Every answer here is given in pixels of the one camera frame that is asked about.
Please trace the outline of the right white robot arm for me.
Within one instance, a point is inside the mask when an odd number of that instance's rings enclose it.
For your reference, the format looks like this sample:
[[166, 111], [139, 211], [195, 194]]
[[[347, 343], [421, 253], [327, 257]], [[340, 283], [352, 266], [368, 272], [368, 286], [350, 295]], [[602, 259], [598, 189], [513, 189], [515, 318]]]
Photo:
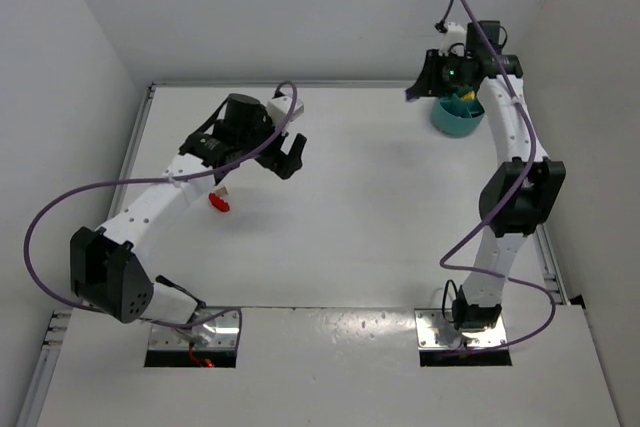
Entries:
[[479, 196], [481, 240], [468, 276], [457, 287], [450, 321], [458, 330], [485, 330], [502, 311], [504, 285], [526, 239], [545, 223], [566, 178], [537, 139], [524, 100], [524, 77], [515, 55], [502, 52], [497, 21], [461, 26], [440, 21], [439, 48], [426, 52], [407, 100], [456, 99], [475, 93], [496, 149], [497, 169]]

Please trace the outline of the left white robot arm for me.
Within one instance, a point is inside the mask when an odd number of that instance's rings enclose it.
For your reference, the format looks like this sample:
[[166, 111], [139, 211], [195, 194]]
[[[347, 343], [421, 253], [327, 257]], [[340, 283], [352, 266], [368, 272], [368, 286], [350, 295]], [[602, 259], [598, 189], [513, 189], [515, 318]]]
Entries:
[[241, 162], [253, 159], [279, 178], [302, 166], [306, 138], [282, 145], [288, 125], [304, 111], [297, 94], [276, 91], [262, 104], [231, 93], [185, 139], [162, 176], [121, 213], [96, 229], [80, 228], [70, 241], [72, 292], [123, 324], [136, 320], [183, 325], [200, 308], [177, 285], [150, 278], [144, 264], [161, 234]]

